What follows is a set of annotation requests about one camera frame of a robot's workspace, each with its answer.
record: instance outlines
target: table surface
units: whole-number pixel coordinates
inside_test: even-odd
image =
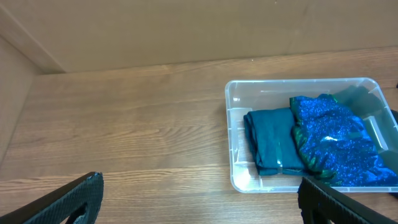
[[[37,76],[0,168],[0,215],[89,172],[97,223],[301,223],[297,194],[241,194],[229,176],[224,86],[371,77],[398,110],[398,47]],[[398,220],[389,194],[349,194]]]

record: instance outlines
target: plastic bin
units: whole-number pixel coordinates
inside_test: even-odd
[[[379,85],[370,78],[233,80],[225,86],[229,163],[234,188],[244,193],[297,192],[300,176],[259,176],[244,134],[243,116],[252,110],[289,107],[294,96],[334,94],[360,116],[384,163],[398,174],[398,126]],[[398,187],[334,187],[340,192],[398,192]]]

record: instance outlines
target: folded cloth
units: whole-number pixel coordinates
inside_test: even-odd
[[[246,138],[259,175],[305,175],[292,138],[289,108],[251,111],[243,116]]]
[[[315,177],[332,186],[395,186],[361,118],[332,95],[290,99],[298,154]]]

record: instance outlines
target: beige wall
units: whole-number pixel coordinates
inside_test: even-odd
[[[396,0],[0,0],[0,5],[8,26],[15,27],[3,36],[47,73],[398,45]]]
[[[0,37],[0,163],[33,77],[42,71]]]

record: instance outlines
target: teal folded fabric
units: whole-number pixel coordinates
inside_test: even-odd
[[[243,120],[259,175],[307,174],[291,135],[295,122],[290,108],[251,111]]]

